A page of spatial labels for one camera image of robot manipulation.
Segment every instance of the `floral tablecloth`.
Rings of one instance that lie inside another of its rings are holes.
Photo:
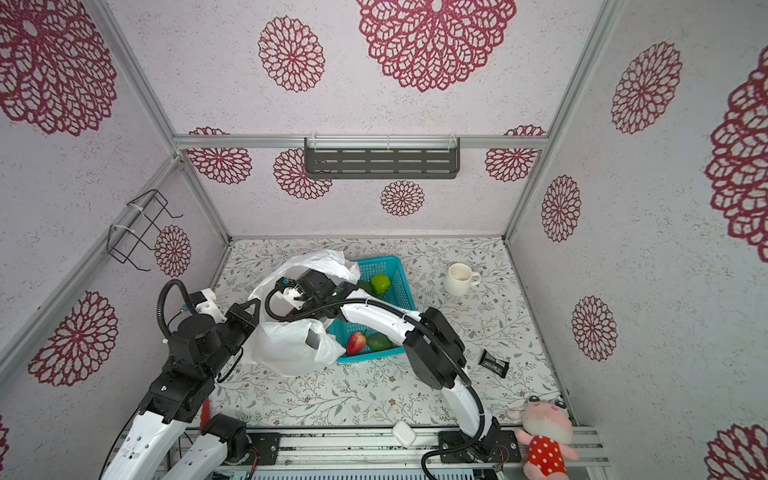
[[[439,309],[465,344],[470,378],[501,423],[520,423],[525,399],[559,395],[517,277],[500,238],[241,240],[216,286],[223,308],[244,301],[282,262],[302,253],[341,250],[347,259],[398,256],[416,308]],[[482,284],[458,298],[445,293],[447,266],[467,263]],[[509,360],[505,379],[478,365],[483,349]],[[249,425],[455,425],[442,395],[420,382],[405,354],[336,364],[296,378],[241,365],[210,397],[215,412]]]

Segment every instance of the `white plastic bag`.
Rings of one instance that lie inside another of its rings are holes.
[[[288,259],[264,278],[248,297],[248,300],[258,298],[262,304],[259,326],[243,344],[244,362],[263,363],[282,376],[298,376],[335,363],[346,351],[317,319],[285,323],[277,322],[266,314],[263,302],[275,287],[275,282],[284,276],[296,279],[307,270],[325,273],[337,285],[343,280],[357,283],[360,279],[357,263],[345,261],[344,254],[335,250],[323,250]],[[270,306],[278,315],[286,315],[292,308],[287,302],[274,298]]]

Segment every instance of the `white mug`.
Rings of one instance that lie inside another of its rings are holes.
[[[469,293],[470,286],[480,284],[480,274],[473,272],[469,265],[454,263],[448,268],[448,275],[442,281],[445,291],[451,295],[464,296]]]

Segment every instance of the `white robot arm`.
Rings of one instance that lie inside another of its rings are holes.
[[[406,322],[402,316],[397,316],[391,311],[371,304],[370,300],[378,299],[369,295],[363,289],[355,290],[347,298],[360,298],[369,301],[368,303],[350,303],[342,306],[341,311],[348,321],[369,326],[379,333],[383,333],[393,342],[402,345],[406,341],[406,335],[415,329],[415,326]],[[394,305],[390,306],[402,311],[403,315],[412,318],[419,318],[422,315],[418,310],[403,310]],[[478,431],[481,414],[467,387],[468,385],[464,384],[464,381],[457,377],[453,387],[443,386],[440,392],[456,415],[458,427],[462,432],[471,437]],[[485,425],[483,426],[481,438],[488,434],[488,430],[492,426],[492,416],[488,412],[483,412],[482,415],[485,417]]]
[[[165,298],[178,286],[191,316],[171,332],[164,319]],[[293,306],[288,316],[276,315],[270,301],[277,295]],[[368,326],[403,345],[416,376],[439,389],[456,415],[465,441],[450,449],[428,452],[425,460],[451,452],[469,452],[485,461],[501,431],[498,420],[486,412],[472,388],[464,357],[464,344],[436,309],[404,310],[370,296],[357,285],[336,285],[326,275],[309,270],[295,280],[282,278],[264,299],[268,315],[279,321],[343,316]],[[256,329],[261,301],[232,305],[222,315],[210,290],[187,295],[179,280],[169,281],[158,299],[157,322],[170,353],[162,373],[154,380],[139,405],[125,442],[102,478],[149,480],[169,448],[184,433],[203,401],[214,390],[214,377]],[[254,313],[248,309],[255,306]],[[226,378],[219,376],[216,380]],[[164,477],[167,480],[202,480],[225,459],[243,458],[249,448],[246,425],[216,415],[202,429],[190,451]]]

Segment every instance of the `pink stuffed toy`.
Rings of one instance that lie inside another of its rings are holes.
[[[568,480],[563,457],[578,460],[571,443],[574,430],[565,402],[542,402],[537,396],[528,398],[523,412],[523,429],[515,430],[518,443],[529,445],[528,460],[523,466],[530,480]]]

